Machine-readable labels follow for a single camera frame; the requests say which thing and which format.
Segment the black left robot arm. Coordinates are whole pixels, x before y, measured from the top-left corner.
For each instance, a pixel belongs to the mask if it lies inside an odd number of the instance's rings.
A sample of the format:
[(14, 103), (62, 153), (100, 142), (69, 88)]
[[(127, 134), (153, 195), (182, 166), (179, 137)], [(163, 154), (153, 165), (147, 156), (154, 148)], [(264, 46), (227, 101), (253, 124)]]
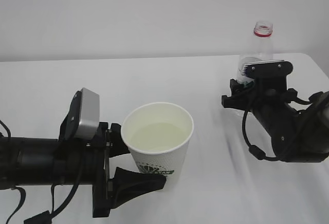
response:
[(24, 186), (71, 185), (64, 202), (50, 211), (26, 219), (26, 223), (51, 223), (70, 203), (80, 185), (92, 186), (92, 215), (108, 217), (110, 211), (141, 195), (163, 189), (161, 174), (142, 174), (117, 167), (109, 175), (109, 160), (129, 153), (117, 123), (101, 122), (90, 141), (1, 137), (1, 189), (20, 192)]

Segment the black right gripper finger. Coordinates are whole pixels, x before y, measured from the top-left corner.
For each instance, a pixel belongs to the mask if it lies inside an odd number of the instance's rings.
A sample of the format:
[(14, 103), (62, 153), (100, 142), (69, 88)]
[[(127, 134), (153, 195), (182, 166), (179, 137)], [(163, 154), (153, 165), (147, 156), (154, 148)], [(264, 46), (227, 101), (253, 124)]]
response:
[(235, 79), (230, 79), (229, 87), (230, 87), (232, 96), (240, 93), (243, 90), (243, 84), (239, 83)]

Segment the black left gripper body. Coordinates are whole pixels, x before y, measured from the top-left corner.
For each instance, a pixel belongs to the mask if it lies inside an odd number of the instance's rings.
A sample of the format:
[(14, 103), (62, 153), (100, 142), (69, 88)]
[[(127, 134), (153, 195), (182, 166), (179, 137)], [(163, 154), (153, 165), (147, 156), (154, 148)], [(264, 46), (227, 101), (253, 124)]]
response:
[(87, 148), (86, 183), (92, 190), (92, 217), (105, 218), (112, 208), (112, 182), (109, 178), (109, 129), (100, 122)]

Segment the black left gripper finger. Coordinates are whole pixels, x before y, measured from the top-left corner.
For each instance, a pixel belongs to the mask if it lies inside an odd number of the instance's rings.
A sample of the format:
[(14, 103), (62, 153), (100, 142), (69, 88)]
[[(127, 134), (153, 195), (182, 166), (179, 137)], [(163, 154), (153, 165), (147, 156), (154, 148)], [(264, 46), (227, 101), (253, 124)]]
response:
[(111, 209), (115, 209), (141, 195), (162, 190), (166, 177), (160, 174), (142, 174), (117, 167), (109, 180)]
[(117, 157), (125, 154), (129, 154), (130, 151), (126, 144), (123, 142), (121, 136), (121, 125), (118, 123), (112, 123), (109, 133), (110, 149), (109, 157)]

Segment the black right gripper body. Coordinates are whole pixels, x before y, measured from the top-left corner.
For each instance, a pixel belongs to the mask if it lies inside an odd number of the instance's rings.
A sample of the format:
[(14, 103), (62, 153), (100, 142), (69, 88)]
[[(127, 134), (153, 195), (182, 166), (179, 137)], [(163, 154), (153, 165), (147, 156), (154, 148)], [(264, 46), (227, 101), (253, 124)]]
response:
[(298, 111), (289, 103), (297, 91), (287, 88), (286, 77), (256, 78), (234, 96), (222, 96), (222, 106), (237, 110), (242, 121), (252, 114), (258, 121), (295, 121)]

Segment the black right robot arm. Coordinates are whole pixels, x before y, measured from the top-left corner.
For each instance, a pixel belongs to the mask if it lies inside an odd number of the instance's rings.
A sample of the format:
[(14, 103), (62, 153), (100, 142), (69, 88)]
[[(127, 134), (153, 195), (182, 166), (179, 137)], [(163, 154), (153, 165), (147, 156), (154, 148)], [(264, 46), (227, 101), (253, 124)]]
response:
[[(230, 96), (222, 96), (222, 106), (243, 112), (242, 135), (258, 160), (318, 163), (328, 158), (328, 92), (302, 100), (287, 88), (285, 77), (257, 78), (247, 85), (231, 79), (230, 90)], [(273, 157), (248, 139), (248, 113), (269, 134)]]

